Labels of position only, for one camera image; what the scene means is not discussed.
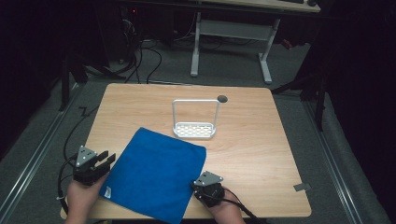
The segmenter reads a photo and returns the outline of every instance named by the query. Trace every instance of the black cable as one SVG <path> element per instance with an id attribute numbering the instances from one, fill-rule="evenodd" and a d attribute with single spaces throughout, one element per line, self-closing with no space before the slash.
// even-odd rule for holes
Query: black cable
<path id="1" fill-rule="evenodd" d="M 74 133 L 74 131 L 76 130 L 76 128 L 78 127 L 78 125 L 84 121 L 85 118 L 87 118 L 91 113 L 93 113 L 95 110 L 97 110 L 99 108 L 99 105 L 96 106 L 93 110 L 91 110 L 90 112 L 88 112 L 88 114 L 86 114 L 84 117 L 82 117 L 82 119 L 73 127 L 72 131 L 69 133 L 69 135 L 67 135 L 66 140 L 64 141 L 64 160 L 68 161 L 69 159 L 66 156 L 66 148 L 67 148 L 67 143 L 70 140 L 70 137 L 72 136 L 72 134 Z"/>
<path id="2" fill-rule="evenodd" d="M 151 75 L 157 70 L 157 68 L 160 67 L 161 62 L 163 61 L 163 56 L 161 56 L 161 54 L 160 54 L 157 50 L 155 50 L 155 49 L 146 49 L 146 50 L 151 50 L 151 51 L 157 53 L 158 56 L 160 56 L 160 61 L 158 62 L 157 66 L 148 74 L 148 77 L 147 77 L 147 79 L 146 79 L 146 84 L 149 84 L 149 78 L 150 78 Z"/>
<path id="3" fill-rule="evenodd" d="M 66 199 L 64 196 L 64 192 L 62 191 L 62 181 L 64 180 L 62 178 L 62 175 L 64 173 L 64 168 L 66 167 L 67 164 L 69 164 L 70 161 L 75 161 L 77 159 L 78 154 L 76 153 L 74 156 L 70 157 L 67 159 L 64 164 L 62 165 L 59 174 L 58 174 L 58 200 L 61 203 L 62 208 L 64 209 L 64 212 L 67 214 L 69 212 L 69 207 L 67 206 Z"/>
<path id="4" fill-rule="evenodd" d="M 205 194 L 205 193 L 203 193 L 202 195 L 205 196 L 205 197 L 207 197 L 207 198 L 214 199 L 214 200 L 217 200 L 217 201 L 224 201 L 224 202 L 227 202 L 227 203 L 232 203 L 232 204 L 238 206 L 244 213 L 246 213 L 249 217 L 251 217 L 251 218 L 252 218 L 254 221 L 256 221 L 257 223 L 259 223 L 259 224 L 266 224 L 266 223 L 267 223 L 266 221 L 263 221 L 263 220 L 259 219 L 259 218 L 256 217 L 252 212 L 250 212 L 250 211 L 242 204 L 242 202 L 238 199 L 238 197 L 236 197 L 236 195 L 235 195 L 232 191 L 230 191 L 229 189 L 225 189 L 225 190 L 229 191 L 233 196 L 235 196 L 236 200 L 238 200 L 238 203 L 237 203 L 237 202 L 234 202 L 234 201 L 232 201 L 232 200 L 224 199 L 224 198 L 215 198 L 215 197 L 212 197 L 211 195 L 208 195 L 208 194 Z"/>
<path id="5" fill-rule="evenodd" d="M 142 44 L 143 44 L 143 42 L 141 42 L 140 45 L 139 45 L 139 47 L 138 47 L 139 52 L 140 52 L 139 64 L 135 64 L 135 65 L 134 65 L 134 71 L 132 71 L 132 73 L 131 73 L 127 78 L 125 78 L 124 83 L 127 83 L 127 82 L 129 81 L 129 79 L 132 77 L 132 75 L 133 75 L 134 73 L 136 73 L 137 83 L 140 84 L 140 76 L 139 76 L 139 74 L 137 73 L 137 69 L 140 67 L 140 64 L 142 63 L 142 59 L 143 59 Z"/>

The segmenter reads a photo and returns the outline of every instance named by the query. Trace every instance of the blue cloth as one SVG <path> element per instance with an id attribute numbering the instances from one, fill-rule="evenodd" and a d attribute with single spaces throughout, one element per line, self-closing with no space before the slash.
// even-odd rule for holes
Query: blue cloth
<path id="1" fill-rule="evenodd" d="M 99 194 L 137 213 L 178 224 L 200 175 L 206 149 L 140 128 L 110 171 Z"/>

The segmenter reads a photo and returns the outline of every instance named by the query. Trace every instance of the wooden table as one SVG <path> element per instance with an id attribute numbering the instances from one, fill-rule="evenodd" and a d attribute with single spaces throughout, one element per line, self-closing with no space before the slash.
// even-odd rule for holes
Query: wooden table
<path id="1" fill-rule="evenodd" d="M 273 96 L 265 88 L 110 84 L 86 147 L 119 156 L 140 127 L 174 137 L 174 100 L 217 99 L 219 95 L 227 96 L 228 102 L 220 105 L 214 137 L 186 140 L 206 147 L 204 170 L 224 177 L 222 185 L 257 217 L 308 217 L 311 208 L 306 194 L 293 187 L 302 180 Z M 148 218 L 102 198 L 90 217 Z M 208 217 L 191 197 L 184 218 Z"/>

